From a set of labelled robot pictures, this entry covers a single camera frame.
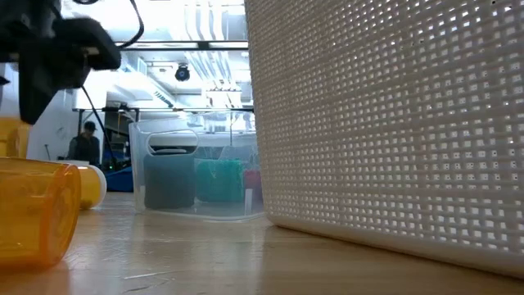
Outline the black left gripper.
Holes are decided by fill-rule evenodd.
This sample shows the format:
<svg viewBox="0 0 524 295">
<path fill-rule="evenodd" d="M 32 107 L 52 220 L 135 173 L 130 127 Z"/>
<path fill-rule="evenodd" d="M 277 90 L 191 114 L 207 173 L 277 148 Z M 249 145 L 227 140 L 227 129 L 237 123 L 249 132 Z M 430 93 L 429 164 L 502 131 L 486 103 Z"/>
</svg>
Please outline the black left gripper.
<svg viewBox="0 0 524 295">
<path fill-rule="evenodd" d="M 20 53 L 19 111 L 29 125 L 38 121 L 57 92 L 80 88 L 89 67 L 117 70 L 121 66 L 120 49 L 98 21 L 60 18 L 61 0 L 0 0 L 0 62 L 13 61 L 11 54 L 19 52 L 24 42 L 51 38 L 54 33 L 77 47 Z"/>
</svg>

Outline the orange pill bottle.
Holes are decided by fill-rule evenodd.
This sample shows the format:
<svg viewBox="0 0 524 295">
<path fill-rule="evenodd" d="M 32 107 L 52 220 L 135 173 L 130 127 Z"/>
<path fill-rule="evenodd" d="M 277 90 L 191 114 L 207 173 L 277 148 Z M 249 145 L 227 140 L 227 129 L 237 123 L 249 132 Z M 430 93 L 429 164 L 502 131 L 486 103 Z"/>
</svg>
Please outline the orange pill bottle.
<svg viewBox="0 0 524 295">
<path fill-rule="evenodd" d="M 81 178 L 80 209 L 89 210 L 100 205 L 107 191 L 106 176 L 96 166 L 77 166 Z"/>
<path fill-rule="evenodd" d="M 0 271 L 57 264 L 75 232 L 80 193 L 74 165 L 0 157 Z"/>
<path fill-rule="evenodd" d="M 31 125 L 13 117 L 0 117 L 0 157 L 26 158 Z"/>
</svg>

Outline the clear plastic bin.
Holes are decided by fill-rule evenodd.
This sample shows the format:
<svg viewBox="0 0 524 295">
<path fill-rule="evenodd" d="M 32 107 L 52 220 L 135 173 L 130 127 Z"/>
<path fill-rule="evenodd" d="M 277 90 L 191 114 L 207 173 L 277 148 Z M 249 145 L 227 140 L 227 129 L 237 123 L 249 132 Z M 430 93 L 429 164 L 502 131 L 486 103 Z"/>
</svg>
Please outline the clear plastic bin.
<svg viewBox="0 0 524 295">
<path fill-rule="evenodd" d="M 154 210 L 146 208 L 144 203 L 146 156 L 193 155 L 194 170 L 195 162 L 201 159 L 238 160 L 244 171 L 260 172 L 253 113 L 214 111 L 141 120 L 129 126 L 129 138 L 133 193 L 138 211 L 219 221 L 250 220 L 264 214 L 264 199 L 262 203 L 254 201 L 251 189 L 245 189 L 243 202 L 202 202 L 196 197 L 195 187 L 194 205 L 189 208 Z"/>
</svg>

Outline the black tape roll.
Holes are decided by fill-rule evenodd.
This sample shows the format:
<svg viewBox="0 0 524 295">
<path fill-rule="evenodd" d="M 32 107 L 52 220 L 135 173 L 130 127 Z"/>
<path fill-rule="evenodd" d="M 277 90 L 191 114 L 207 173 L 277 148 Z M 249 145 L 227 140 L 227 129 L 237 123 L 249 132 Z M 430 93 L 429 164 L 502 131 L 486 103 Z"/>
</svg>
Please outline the black tape roll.
<svg viewBox="0 0 524 295">
<path fill-rule="evenodd" d="M 194 205 L 196 174 L 193 155 L 146 156 L 145 207 L 154 210 Z"/>
</svg>

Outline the green bandage roll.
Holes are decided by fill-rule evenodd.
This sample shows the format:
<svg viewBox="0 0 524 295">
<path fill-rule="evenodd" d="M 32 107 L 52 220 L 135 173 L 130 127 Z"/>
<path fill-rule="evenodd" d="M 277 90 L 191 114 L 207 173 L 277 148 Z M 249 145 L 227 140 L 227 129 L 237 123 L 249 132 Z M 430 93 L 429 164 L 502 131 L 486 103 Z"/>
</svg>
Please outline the green bandage roll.
<svg viewBox="0 0 524 295">
<path fill-rule="evenodd" d="M 244 166 L 238 160 L 195 162 L 196 197 L 202 202 L 243 202 Z"/>
</svg>

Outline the person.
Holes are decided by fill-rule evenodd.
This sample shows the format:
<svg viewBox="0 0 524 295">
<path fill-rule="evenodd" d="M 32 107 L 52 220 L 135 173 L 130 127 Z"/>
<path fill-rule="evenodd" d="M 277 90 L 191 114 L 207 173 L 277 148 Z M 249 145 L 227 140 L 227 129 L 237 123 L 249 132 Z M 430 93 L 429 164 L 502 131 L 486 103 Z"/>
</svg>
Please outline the person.
<svg viewBox="0 0 524 295">
<path fill-rule="evenodd" d="M 86 161 L 92 166 L 99 166 L 100 141 L 94 136 L 96 129 L 94 122 L 88 120 L 84 123 L 84 131 L 70 140 L 68 160 Z"/>
</svg>

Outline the red bandage roll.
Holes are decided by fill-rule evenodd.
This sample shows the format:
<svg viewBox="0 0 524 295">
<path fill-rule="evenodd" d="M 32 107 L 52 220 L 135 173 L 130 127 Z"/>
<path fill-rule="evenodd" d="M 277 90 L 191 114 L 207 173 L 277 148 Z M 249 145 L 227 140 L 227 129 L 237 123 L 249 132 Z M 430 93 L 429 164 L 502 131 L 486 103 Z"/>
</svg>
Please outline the red bandage roll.
<svg viewBox="0 0 524 295">
<path fill-rule="evenodd" d="M 252 190 L 252 198 L 254 201 L 259 203 L 263 202 L 261 176 L 258 170 L 244 171 L 244 186 L 245 189 Z"/>
</svg>

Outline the white perforated plastic basket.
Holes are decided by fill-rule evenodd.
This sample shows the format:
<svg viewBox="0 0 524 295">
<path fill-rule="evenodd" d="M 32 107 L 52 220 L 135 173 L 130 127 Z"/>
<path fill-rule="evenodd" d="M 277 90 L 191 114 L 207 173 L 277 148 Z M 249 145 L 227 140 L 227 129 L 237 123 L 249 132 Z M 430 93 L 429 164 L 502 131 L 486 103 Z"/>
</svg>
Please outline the white perforated plastic basket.
<svg viewBox="0 0 524 295">
<path fill-rule="evenodd" d="M 245 0 L 276 225 L 524 279 L 524 0 Z"/>
</svg>

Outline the black metal rig frame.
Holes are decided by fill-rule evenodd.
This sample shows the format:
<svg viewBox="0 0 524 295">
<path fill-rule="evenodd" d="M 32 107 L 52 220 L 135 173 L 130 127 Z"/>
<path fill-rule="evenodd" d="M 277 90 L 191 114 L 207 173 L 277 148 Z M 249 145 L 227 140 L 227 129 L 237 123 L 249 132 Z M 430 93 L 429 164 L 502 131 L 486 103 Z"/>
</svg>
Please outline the black metal rig frame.
<svg viewBox="0 0 524 295">
<path fill-rule="evenodd" d="M 245 40 L 211 40 L 211 41 L 140 41 L 124 51 L 137 52 L 185 52 L 185 51 L 247 51 L 249 43 Z"/>
</svg>

